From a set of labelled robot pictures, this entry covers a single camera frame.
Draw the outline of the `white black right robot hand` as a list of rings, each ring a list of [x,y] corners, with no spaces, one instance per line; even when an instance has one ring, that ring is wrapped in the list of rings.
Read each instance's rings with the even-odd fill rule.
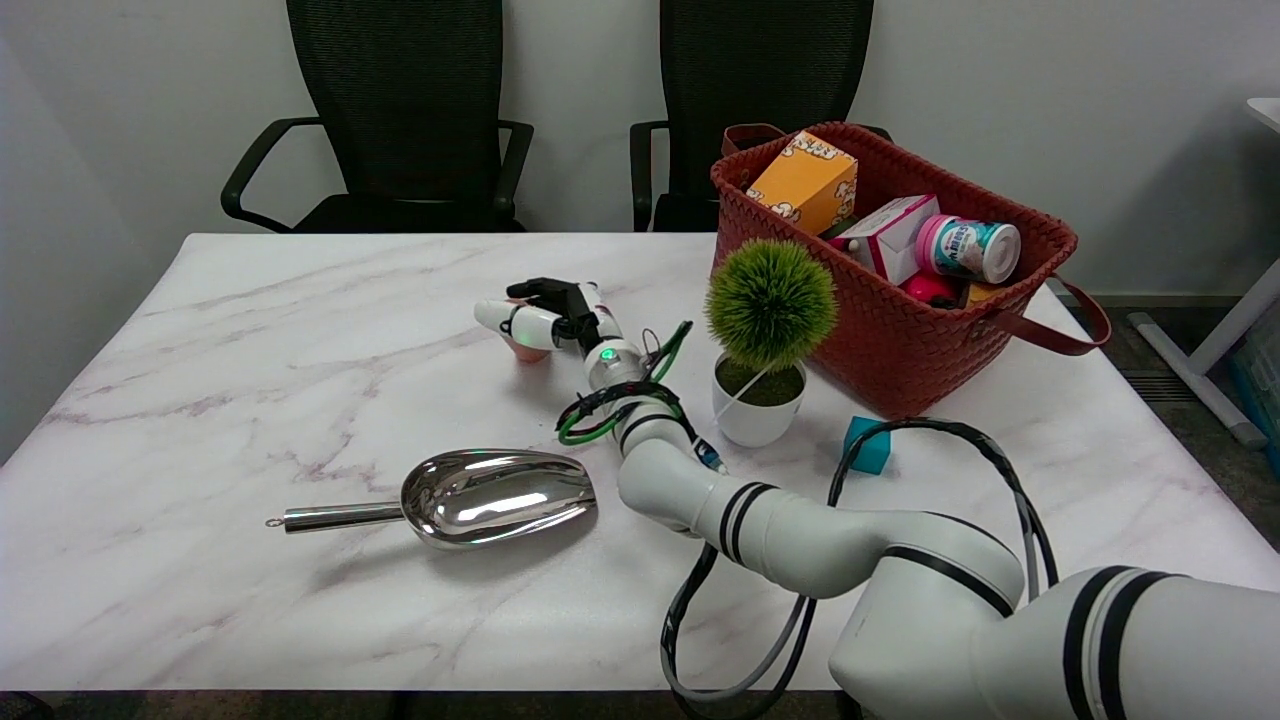
[[[539,363],[550,352],[577,345],[588,354],[622,332],[595,283],[532,278],[506,290],[503,300],[474,305],[477,324],[495,332],[521,363]]]

